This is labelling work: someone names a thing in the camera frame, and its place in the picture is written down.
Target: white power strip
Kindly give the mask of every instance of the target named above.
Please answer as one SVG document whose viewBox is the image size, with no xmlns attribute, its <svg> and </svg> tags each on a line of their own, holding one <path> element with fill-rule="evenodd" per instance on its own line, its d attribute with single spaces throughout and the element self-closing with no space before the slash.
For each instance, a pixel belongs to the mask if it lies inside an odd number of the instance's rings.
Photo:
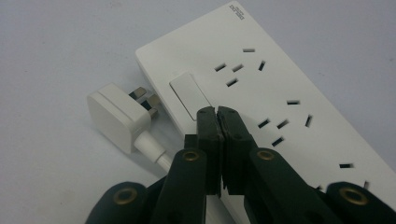
<svg viewBox="0 0 396 224">
<path fill-rule="evenodd" d="M 181 134 L 195 133 L 198 109 L 228 106 L 310 186 L 351 182 L 396 209 L 396 174 L 237 2 L 136 56 Z M 223 200 L 236 222 L 248 222 L 242 197 Z"/>
</svg>

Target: plug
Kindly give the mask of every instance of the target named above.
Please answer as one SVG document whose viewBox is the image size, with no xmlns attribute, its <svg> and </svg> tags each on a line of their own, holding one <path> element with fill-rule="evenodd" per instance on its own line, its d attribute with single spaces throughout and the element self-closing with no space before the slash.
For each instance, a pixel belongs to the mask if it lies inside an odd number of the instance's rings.
<svg viewBox="0 0 396 224">
<path fill-rule="evenodd" d="M 111 83 L 88 95 L 88 108 L 95 126 L 114 145 L 126 154 L 138 149 L 167 172 L 172 160 L 149 132 L 151 118 L 158 113 L 153 107 L 160 99 L 153 94 L 139 104 L 146 93 L 140 87 L 127 94 Z"/>
</svg>

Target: metal grommet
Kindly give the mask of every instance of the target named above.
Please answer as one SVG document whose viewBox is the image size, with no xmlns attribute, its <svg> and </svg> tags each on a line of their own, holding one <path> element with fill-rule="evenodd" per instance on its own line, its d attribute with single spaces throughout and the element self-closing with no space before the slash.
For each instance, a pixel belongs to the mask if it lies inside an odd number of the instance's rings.
<svg viewBox="0 0 396 224">
<path fill-rule="evenodd" d="M 124 205 L 131 203 L 136 199 L 137 191 L 133 188 L 120 189 L 114 194 L 113 201 L 116 204 Z"/>
<path fill-rule="evenodd" d="M 258 156 L 260 159 L 265 160 L 265 161 L 270 161 L 270 160 L 272 160 L 272 159 L 275 157 L 275 155 L 272 154 L 272 153 L 269 152 L 269 151 L 259 151 L 259 152 L 257 153 L 257 156 Z"/>
<path fill-rule="evenodd" d="M 345 187 L 341 188 L 339 191 L 341 196 L 350 203 L 354 203 L 356 205 L 366 205 L 369 202 L 367 197 L 356 189 Z"/>
<path fill-rule="evenodd" d="M 183 159 L 186 161 L 196 161 L 199 158 L 199 154 L 194 151 L 187 151 L 183 153 Z"/>
</svg>

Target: power socket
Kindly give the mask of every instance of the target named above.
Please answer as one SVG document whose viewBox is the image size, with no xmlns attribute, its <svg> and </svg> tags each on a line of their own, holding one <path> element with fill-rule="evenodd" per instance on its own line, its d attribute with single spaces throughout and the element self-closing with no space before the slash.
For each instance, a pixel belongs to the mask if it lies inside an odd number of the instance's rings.
<svg viewBox="0 0 396 224">
<path fill-rule="evenodd" d="M 228 106 L 310 186 L 351 182 L 396 209 L 396 174 L 237 2 L 136 56 L 181 134 L 196 132 L 198 109 Z M 222 200 L 236 222 L 248 222 L 242 197 Z"/>
</svg>

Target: socket hole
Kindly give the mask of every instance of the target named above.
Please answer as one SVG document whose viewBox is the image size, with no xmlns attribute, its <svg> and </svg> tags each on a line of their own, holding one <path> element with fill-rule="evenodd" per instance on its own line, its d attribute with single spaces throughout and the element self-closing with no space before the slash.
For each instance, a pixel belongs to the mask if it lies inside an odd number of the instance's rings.
<svg viewBox="0 0 396 224">
<path fill-rule="evenodd" d="M 354 165 L 353 163 L 341 163 L 340 168 L 341 169 L 354 168 Z"/>
<path fill-rule="evenodd" d="M 280 124 L 278 124 L 276 127 L 278 129 L 281 129 L 281 128 L 285 127 L 285 125 L 287 125 L 288 123 L 289 123 L 289 121 L 287 119 L 285 119 Z"/>
<path fill-rule="evenodd" d="M 218 72 L 219 70 L 225 68 L 225 66 L 227 66 L 225 63 L 222 63 L 221 65 L 215 67 L 216 72 Z"/>
<path fill-rule="evenodd" d="M 259 128 L 262 128 L 262 127 L 264 127 L 265 125 L 267 125 L 269 122 L 270 122 L 270 120 L 269 120 L 269 119 L 266 119 L 265 121 L 261 122 L 258 126 L 259 126 Z"/>
<path fill-rule="evenodd" d="M 311 125 L 312 122 L 312 115 L 308 115 L 308 118 L 306 119 L 305 122 L 305 127 L 309 128 L 309 126 Z"/>
<path fill-rule="evenodd" d="M 259 71 L 262 71 L 262 69 L 264 68 L 265 65 L 265 61 L 262 61 L 262 63 L 259 66 Z"/>
<path fill-rule="evenodd" d="M 238 82 L 238 79 L 237 79 L 237 78 L 234 78 L 233 80 L 227 82 L 227 86 L 228 86 L 228 87 L 231 87 L 233 84 L 235 84 L 235 83 L 237 83 L 237 82 Z"/>
<path fill-rule="evenodd" d="M 283 137 L 276 139 L 276 141 L 272 143 L 273 147 L 276 147 L 277 145 L 279 145 L 279 143 L 283 142 L 284 140 L 285 139 Z"/>
<path fill-rule="evenodd" d="M 243 51 L 246 53 L 252 53 L 252 52 L 255 52 L 256 50 L 255 49 L 243 49 Z"/>
<path fill-rule="evenodd" d="M 299 105 L 300 101 L 299 100 L 289 100 L 287 101 L 288 105 Z"/>
<path fill-rule="evenodd" d="M 369 188 L 370 188 L 370 182 L 368 182 L 367 180 L 364 181 L 363 188 L 364 188 L 364 189 L 369 189 Z"/>
<path fill-rule="evenodd" d="M 241 68 L 243 68 L 243 67 L 244 67 L 244 65 L 239 64 L 238 66 L 236 66 L 235 68 L 233 68 L 233 72 L 237 72 L 237 71 L 241 70 Z"/>
</svg>

